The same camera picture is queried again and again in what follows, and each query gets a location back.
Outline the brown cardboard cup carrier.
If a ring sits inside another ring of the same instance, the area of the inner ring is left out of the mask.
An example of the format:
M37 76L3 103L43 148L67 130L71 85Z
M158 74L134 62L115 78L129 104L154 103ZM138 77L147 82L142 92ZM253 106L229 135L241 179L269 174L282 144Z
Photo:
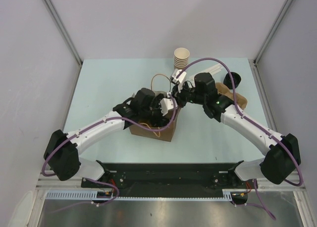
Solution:
M225 95L228 98L230 98L231 100L234 100L233 92L231 92L230 89L226 85L224 85L223 83L220 83L220 82L216 82L215 86L216 86L216 89L217 89L219 94ZM235 97L236 97L236 102L237 102L238 106L242 110L244 110L247 106L248 100L244 96L240 95L237 92L235 93Z

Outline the brown paper takeout bag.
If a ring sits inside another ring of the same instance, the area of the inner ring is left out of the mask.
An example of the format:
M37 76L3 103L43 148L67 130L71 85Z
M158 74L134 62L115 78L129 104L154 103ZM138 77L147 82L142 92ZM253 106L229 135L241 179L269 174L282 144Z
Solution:
M181 108L173 104L169 93L172 90L172 83L169 80L169 91L154 90L153 82L157 76L168 78L162 73L157 73L151 78L151 87L141 89L137 92L135 99L130 104L138 108L140 116L137 124L129 127L134 136L150 138L165 142L171 142L177 126L178 115Z

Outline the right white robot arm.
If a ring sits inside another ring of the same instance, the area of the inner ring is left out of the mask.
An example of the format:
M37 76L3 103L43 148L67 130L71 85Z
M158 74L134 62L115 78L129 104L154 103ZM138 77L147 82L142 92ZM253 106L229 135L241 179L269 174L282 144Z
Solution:
M244 136L262 153L264 158L253 161L240 161L229 174L229 184L240 188L249 179L266 178L274 184L280 184L301 163L299 144L292 135L282 135L257 123L237 104L237 95L227 97L218 92L216 83L209 73L198 73L194 87L185 85L186 72L175 70L170 77L174 84L172 96L179 106L187 103L203 107L205 114L221 122Z

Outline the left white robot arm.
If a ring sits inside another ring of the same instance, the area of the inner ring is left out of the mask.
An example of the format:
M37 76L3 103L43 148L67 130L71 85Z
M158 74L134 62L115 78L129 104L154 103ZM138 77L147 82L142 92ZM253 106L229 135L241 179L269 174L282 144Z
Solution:
M163 131L172 122L172 119L166 119L166 115L169 111L175 112L176 109L177 104L171 93L156 94L150 89L142 88L136 95L116 105L105 116L83 128L69 133L55 131L47 145L43 165L49 166L52 173L42 170L42 175L56 176L60 181L78 175L91 179L98 187L104 187L109 183L106 168L100 161L86 160L80 155L106 136L125 130L133 124L150 130L147 126L141 125L141 121L160 121L159 131Z

